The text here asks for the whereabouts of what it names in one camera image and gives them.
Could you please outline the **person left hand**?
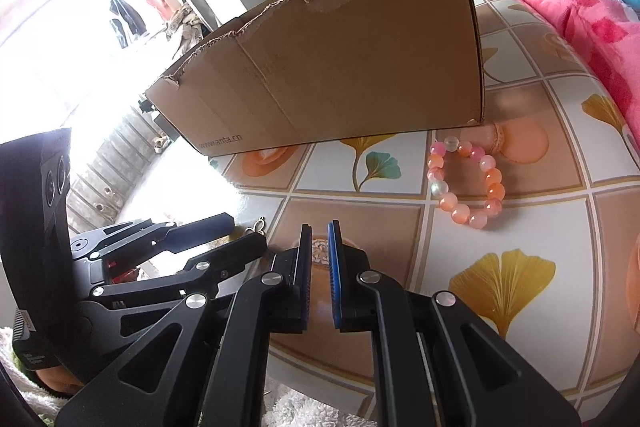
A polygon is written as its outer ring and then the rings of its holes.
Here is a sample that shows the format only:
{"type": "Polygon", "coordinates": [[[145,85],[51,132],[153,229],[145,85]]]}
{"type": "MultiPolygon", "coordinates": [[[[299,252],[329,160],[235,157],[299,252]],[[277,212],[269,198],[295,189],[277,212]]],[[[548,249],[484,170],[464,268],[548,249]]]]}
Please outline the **person left hand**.
{"type": "Polygon", "coordinates": [[[38,369],[36,375],[49,389],[61,395],[74,395],[84,387],[84,384],[64,366],[38,369]]]}

